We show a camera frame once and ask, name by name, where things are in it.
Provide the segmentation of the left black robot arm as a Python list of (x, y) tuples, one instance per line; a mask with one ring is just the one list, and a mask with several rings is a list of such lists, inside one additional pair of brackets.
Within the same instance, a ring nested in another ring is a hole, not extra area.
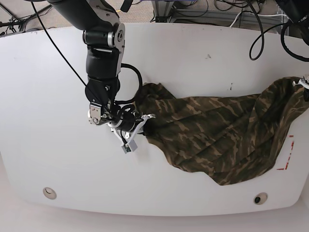
[(283, 24), (281, 29), (281, 44), (286, 53), (293, 58), (308, 62), (309, 59), (297, 55), (289, 50), (285, 44), (285, 31), (292, 25), (300, 30), (301, 38), (309, 44), (309, 1), (308, 0), (276, 0), (278, 6), (288, 16), (288, 21)]

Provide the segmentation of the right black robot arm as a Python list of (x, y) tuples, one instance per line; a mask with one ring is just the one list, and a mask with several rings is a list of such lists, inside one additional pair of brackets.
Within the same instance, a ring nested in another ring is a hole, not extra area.
[(87, 46), (86, 73), (88, 82), (85, 95), (90, 102), (89, 122), (108, 125), (121, 141), (126, 152), (137, 147), (134, 137), (142, 132), (146, 121), (154, 114), (136, 114), (133, 97), (117, 101), (120, 90), (119, 73), (130, 69), (138, 77), (140, 94), (141, 73), (132, 65), (122, 63), (125, 48), (125, 25), (120, 22), (117, 11), (105, 0), (51, 0), (49, 3), (74, 27), (83, 32)]

